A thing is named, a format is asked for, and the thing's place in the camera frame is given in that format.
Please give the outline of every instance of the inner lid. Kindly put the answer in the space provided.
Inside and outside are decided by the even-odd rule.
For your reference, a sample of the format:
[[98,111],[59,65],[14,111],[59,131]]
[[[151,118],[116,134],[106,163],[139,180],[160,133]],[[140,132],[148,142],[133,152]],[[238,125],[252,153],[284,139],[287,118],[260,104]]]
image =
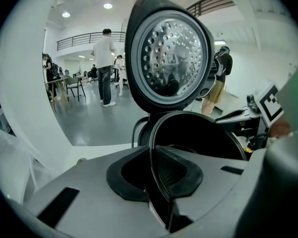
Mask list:
[[131,57],[135,81],[146,97],[163,105],[179,103],[204,77],[206,37],[190,16],[175,10],[160,11],[136,31]]

